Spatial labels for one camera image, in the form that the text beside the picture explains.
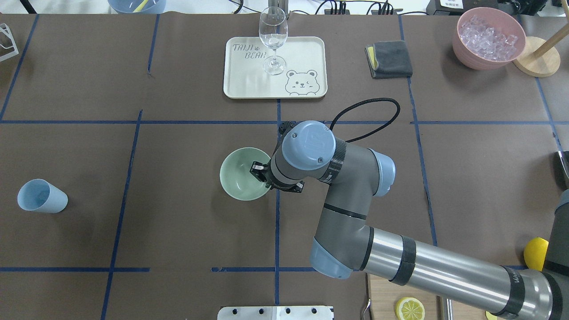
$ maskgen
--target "bear drawing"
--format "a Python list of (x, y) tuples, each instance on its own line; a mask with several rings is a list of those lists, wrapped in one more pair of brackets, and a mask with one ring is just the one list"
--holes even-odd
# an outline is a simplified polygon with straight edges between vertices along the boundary
[(291, 96), (316, 96), (320, 85), (316, 81), (316, 71), (296, 72), (289, 70), (286, 73), (288, 82), (285, 89)]

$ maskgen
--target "wine glass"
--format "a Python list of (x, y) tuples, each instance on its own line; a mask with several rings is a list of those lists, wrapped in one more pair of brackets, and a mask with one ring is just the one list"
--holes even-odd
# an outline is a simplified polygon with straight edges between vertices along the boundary
[(273, 56), (263, 62), (263, 68), (269, 75), (280, 75), (286, 69), (286, 62), (277, 56), (277, 49), (286, 42), (288, 25), (286, 14), (279, 7), (268, 7), (261, 12), (259, 37), (263, 44), (273, 50)]

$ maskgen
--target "wooden pole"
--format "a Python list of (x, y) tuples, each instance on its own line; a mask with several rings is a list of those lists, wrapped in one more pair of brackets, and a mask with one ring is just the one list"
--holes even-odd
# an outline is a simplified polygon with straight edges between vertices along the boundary
[(569, 7), (567, 7), (567, 0), (561, 0), (561, 5), (565, 11), (565, 18), (567, 18), (567, 21), (569, 22)]
[(569, 23), (566, 24), (563, 28), (561, 28), (561, 30), (557, 31), (551, 38), (549, 38), (548, 41), (545, 41), (544, 44), (542, 44), (537, 50), (535, 50), (533, 55), (536, 58), (541, 57), (543, 54), (549, 51), (549, 49), (553, 48), (554, 45), (556, 45), (559, 41), (561, 41), (561, 39), (565, 38), (568, 34), (569, 34)]

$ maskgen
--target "green bowl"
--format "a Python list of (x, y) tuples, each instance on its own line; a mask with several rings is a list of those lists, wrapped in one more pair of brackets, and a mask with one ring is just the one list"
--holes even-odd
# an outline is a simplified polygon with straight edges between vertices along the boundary
[(249, 172), (253, 161), (266, 164), (271, 160), (263, 150), (253, 147), (237, 149), (230, 153), (219, 170), (223, 190), (237, 200), (250, 201), (262, 197), (268, 188)]

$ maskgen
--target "wooden base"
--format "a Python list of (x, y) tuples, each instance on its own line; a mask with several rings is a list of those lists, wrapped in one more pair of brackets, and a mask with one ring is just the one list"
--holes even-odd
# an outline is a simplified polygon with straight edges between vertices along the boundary
[[(372, 300), (371, 314), (373, 319), (396, 320), (395, 304), (403, 297), (414, 297), (425, 307), (425, 320), (438, 320), (436, 296), (410, 286), (392, 284), (383, 278), (368, 275), (369, 298)], [(452, 301), (452, 315), (457, 320), (487, 320), (485, 311)]]
[(559, 69), (561, 57), (555, 47), (549, 49), (541, 57), (536, 58), (533, 54), (545, 40), (534, 36), (526, 37), (526, 47), (514, 64), (518, 69), (534, 77), (549, 77)]

